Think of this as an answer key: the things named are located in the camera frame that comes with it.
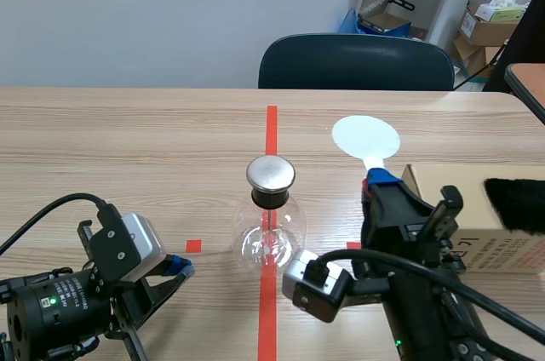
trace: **glass bottle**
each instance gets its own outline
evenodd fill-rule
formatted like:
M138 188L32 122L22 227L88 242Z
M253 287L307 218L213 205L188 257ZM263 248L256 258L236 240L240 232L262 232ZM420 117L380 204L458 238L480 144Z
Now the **glass bottle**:
M307 221L288 189L295 169L285 158L265 155L246 169L252 186L233 217L233 252L246 267L263 265L283 268L305 245Z

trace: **black cable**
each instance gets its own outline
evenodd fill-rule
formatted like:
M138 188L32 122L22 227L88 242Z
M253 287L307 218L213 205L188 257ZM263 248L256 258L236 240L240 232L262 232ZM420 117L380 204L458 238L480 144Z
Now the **black cable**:
M496 355L497 357L504 359L505 361L534 361L531 358L526 357L525 355L515 352L507 347L502 346L501 344L491 340L486 335L481 334L477 329L475 329L470 323L466 322L463 319L462 315L457 311L454 299L449 292L444 292L441 295L441 299L445 304L446 308L449 310L449 313L456 320L456 322L462 327L464 333L471 337L475 342L480 344L482 347L486 348L491 354Z
M493 67L496 65L497 63L497 60L500 58L500 56L502 55L503 53L503 50L506 48L506 44L503 44L500 49L497 51L497 53L494 55L494 57L492 58L492 60L490 61L490 63L486 64L485 67L483 67L482 69L480 69L478 72L475 72L474 74L472 74L471 76L469 76L468 78L466 78L463 82L461 82L460 84L458 84L455 88L453 88L453 90L457 90L459 89L461 86L463 86L465 83L473 80L475 77L477 77L480 73L484 72L486 69L488 69L489 67Z
M92 203L96 205L98 209L106 205L106 202L104 202L104 200L100 199L99 197L96 197L95 195L91 195L90 193L72 193L70 195L66 195L62 198L59 198L56 201L50 203L48 206L46 206L42 210L40 210L38 213L36 213L31 219L28 220L28 222L25 225L21 226L13 235L11 235L9 239L6 240L2 244L2 246L0 246L0 256L3 255L6 252L6 250L8 250L11 247L12 244L17 242L17 240L21 236L23 236L31 227L36 225L36 222L42 219L49 212L59 208L61 205L64 205L65 203L68 203L71 201L78 201L78 200L91 201Z
M341 249L328 252L321 255L317 262L325 265L329 261L338 260L364 260L364 261L377 261L384 265L397 267L407 272L414 273L422 278L426 278L431 282L446 288L453 293L456 293L460 297L471 301L473 304L485 309L487 312L495 315L505 323L513 326L515 329L522 331L529 337L545 345L545 331L540 329L530 321L520 317L515 312L512 312L508 308L493 301L489 297L479 293L477 290L471 289L465 284L457 282L456 280L446 278L445 276L428 269L425 266L419 265L414 261L408 261L403 257L390 255L388 253L379 252L371 249Z

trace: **black motor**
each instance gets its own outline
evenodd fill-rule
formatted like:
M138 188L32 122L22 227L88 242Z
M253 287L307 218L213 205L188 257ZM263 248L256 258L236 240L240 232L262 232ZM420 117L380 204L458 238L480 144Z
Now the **black motor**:
M51 348L74 346L106 332L110 301L91 294L92 270L71 273L13 291L9 336L19 361L45 359Z

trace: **red tape line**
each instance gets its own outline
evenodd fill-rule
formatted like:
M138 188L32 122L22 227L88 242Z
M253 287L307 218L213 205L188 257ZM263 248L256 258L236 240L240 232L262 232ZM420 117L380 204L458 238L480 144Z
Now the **red tape line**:
M203 241L201 239L193 239L186 241L186 253L201 253Z
M278 152L278 108L267 107L267 136L265 153L276 155ZM271 228L277 225L276 211L271 214ZM267 213L263 212L263 231L269 224ZM257 361L276 361L276 265L274 260L261 266L259 290L259 332L257 338Z
M347 249L361 249L360 242L347 242Z

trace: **black chair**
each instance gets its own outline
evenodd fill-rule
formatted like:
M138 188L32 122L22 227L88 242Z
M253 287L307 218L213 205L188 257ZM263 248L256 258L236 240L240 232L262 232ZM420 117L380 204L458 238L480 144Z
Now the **black chair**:
M451 91L448 54L429 43L347 34L279 39L263 56L260 89Z

